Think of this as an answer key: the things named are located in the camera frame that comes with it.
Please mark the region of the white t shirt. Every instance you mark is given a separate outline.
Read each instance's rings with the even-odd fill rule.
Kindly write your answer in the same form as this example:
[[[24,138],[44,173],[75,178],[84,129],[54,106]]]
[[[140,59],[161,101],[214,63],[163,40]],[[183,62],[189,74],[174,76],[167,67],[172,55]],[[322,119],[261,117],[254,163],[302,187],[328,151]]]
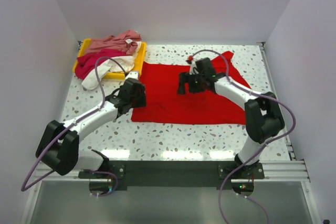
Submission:
[[[99,61],[97,71],[98,78],[101,81],[108,73],[125,73],[129,72],[134,67],[134,56],[118,56],[113,57],[114,60],[102,59]],[[87,90],[95,89],[98,84],[95,70],[90,70],[84,78],[81,85]]]

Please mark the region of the dusty pink t shirt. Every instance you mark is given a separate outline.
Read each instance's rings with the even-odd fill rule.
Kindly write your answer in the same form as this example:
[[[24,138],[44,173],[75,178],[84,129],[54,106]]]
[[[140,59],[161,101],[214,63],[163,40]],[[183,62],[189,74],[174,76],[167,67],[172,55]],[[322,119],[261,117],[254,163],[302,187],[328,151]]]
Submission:
[[[86,48],[85,54],[100,52],[103,49],[114,49],[132,55],[142,43],[141,35],[135,30],[127,30],[117,36],[109,35],[105,38],[91,39],[90,45]]]

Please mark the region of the red t shirt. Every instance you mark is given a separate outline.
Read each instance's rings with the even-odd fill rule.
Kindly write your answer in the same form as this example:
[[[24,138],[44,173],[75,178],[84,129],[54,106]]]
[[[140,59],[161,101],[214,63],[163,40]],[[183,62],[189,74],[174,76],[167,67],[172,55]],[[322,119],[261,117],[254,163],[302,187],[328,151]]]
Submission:
[[[179,75],[189,66],[145,62],[140,81],[145,86],[146,106],[133,109],[133,122],[172,124],[245,124],[238,105],[211,91],[179,95]]]

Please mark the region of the magenta t shirt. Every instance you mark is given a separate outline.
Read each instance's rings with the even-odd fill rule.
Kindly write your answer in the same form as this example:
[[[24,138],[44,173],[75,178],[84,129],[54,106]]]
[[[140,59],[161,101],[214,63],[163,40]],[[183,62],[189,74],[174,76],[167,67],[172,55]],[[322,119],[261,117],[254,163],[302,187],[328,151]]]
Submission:
[[[102,49],[99,52],[93,52],[85,54],[77,58],[77,66],[75,67],[75,75],[83,80],[94,68],[96,61],[100,57],[124,57],[125,54],[122,51],[116,49]]]

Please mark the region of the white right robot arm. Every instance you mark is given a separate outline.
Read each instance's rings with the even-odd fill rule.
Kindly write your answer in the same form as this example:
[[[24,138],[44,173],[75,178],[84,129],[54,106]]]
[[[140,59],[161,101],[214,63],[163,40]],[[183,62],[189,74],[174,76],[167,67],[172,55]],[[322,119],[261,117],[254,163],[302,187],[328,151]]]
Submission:
[[[194,60],[190,56],[186,62],[190,69],[179,74],[178,94],[185,94],[186,87],[190,93],[208,90],[245,111],[247,140],[236,154],[234,173],[239,178],[246,178],[253,171],[252,165],[259,161],[260,155],[256,152],[285,127],[275,95],[249,89],[230,77],[228,72],[216,72],[209,58]]]

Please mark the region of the yellow plastic tray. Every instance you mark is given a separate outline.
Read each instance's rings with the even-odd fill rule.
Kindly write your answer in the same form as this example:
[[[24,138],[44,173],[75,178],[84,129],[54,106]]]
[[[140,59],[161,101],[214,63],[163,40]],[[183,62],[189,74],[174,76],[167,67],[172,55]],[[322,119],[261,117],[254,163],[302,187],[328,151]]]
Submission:
[[[92,39],[86,38],[84,41],[82,41],[80,48],[78,50],[77,57],[81,57],[85,54],[85,50],[89,47],[91,44]],[[146,42],[141,42],[141,45],[137,48],[137,55],[134,60],[134,67],[132,71],[138,71],[139,74],[142,73],[142,66],[145,58],[146,53]],[[125,78],[124,73],[122,72],[109,72],[105,75],[105,79],[115,79],[115,80],[123,80]]]

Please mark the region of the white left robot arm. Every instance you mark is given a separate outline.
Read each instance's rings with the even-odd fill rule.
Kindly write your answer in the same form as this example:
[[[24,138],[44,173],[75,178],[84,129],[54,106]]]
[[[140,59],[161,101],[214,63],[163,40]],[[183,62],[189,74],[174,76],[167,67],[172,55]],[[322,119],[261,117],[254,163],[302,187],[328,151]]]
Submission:
[[[126,79],[117,92],[72,120],[49,122],[37,147],[38,161],[61,176],[72,170],[90,170],[97,178],[105,177],[109,171],[109,159],[96,150],[80,151],[80,142],[130,109],[146,106],[145,85],[138,79]]]

